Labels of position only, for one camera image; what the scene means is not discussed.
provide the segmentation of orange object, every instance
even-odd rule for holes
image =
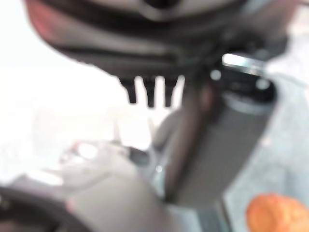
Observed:
[[[309,232],[308,209],[292,198],[260,195],[247,209],[250,232]]]

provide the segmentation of machine part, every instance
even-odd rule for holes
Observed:
[[[265,63],[252,58],[246,58],[238,54],[225,54],[222,57],[225,67],[255,76],[264,75]]]
[[[171,99],[173,95],[174,88],[177,84],[178,78],[165,78],[165,106],[171,106]]]
[[[123,87],[126,88],[129,96],[130,103],[134,104],[136,103],[136,90],[135,90],[135,84],[134,80],[127,80],[124,78],[119,78],[120,83],[123,85]]]
[[[219,45],[222,55],[268,50],[285,38],[298,1],[182,0],[164,23],[142,17],[141,2],[26,0],[35,29],[51,46],[122,79],[190,78],[202,48],[209,60]]]
[[[143,78],[143,82],[147,92],[148,107],[153,108],[155,106],[155,76]]]

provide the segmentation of gray surface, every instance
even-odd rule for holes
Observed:
[[[247,231],[246,208],[257,194],[276,192],[296,197],[309,206],[308,87],[282,75],[269,78],[279,89],[276,109],[251,158],[225,194],[237,232]]]

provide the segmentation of blurry object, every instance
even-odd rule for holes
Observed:
[[[292,198],[260,195],[248,207],[247,223],[250,232],[308,232],[309,211]]]

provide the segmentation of comb-like teeth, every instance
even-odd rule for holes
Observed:
[[[147,91],[148,107],[153,108],[155,106],[155,78],[143,79],[143,82]]]
[[[174,88],[177,84],[177,79],[175,80],[167,80],[165,79],[165,106],[171,107],[171,100]]]
[[[135,90],[134,80],[131,81],[131,80],[120,79],[120,82],[123,85],[123,87],[125,87],[127,90],[130,103],[135,104],[136,103],[136,90]]]

